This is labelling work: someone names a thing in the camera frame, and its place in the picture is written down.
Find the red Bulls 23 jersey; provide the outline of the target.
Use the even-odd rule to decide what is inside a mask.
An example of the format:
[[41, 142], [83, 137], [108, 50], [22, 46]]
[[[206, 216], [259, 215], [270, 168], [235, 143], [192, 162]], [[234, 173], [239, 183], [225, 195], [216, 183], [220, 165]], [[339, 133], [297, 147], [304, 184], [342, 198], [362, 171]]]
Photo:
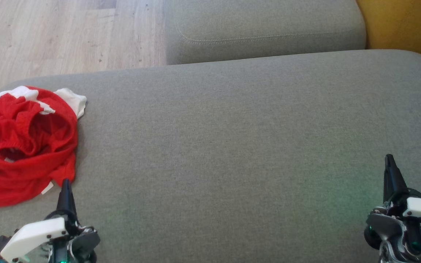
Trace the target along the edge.
[[0, 207], [17, 205], [49, 190], [53, 183], [75, 179], [76, 150], [65, 160], [29, 158], [0, 159]]

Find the large grey sofa seat cushion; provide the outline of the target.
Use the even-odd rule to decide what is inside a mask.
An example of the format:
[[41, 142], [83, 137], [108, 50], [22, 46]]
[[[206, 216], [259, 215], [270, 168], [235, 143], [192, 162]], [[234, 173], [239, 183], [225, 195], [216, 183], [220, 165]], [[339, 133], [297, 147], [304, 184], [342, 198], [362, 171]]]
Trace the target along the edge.
[[19, 80], [87, 97], [98, 263], [377, 263], [384, 157], [421, 192], [421, 55], [350, 50]]

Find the small grey sofa cushion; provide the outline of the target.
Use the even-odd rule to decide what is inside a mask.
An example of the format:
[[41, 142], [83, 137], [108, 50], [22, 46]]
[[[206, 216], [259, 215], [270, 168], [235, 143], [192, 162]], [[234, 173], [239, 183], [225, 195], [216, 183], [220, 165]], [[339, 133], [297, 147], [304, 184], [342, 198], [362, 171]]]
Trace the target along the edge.
[[356, 0], [167, 0], [168, 65], [366, 48]]

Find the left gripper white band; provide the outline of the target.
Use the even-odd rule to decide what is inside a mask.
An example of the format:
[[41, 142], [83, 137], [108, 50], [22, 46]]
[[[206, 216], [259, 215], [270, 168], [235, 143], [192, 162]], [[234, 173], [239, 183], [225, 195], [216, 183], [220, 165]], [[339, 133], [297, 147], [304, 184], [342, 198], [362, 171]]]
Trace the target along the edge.
[[28, 253], [37, 248], [47, 263], [97, 263], [100, 235], [78, 222], [69, 179], [63, 180], [56, 212], [59, 215], [26, 224], [12, 236], [0, 236], [0, 263], [30, 263]]

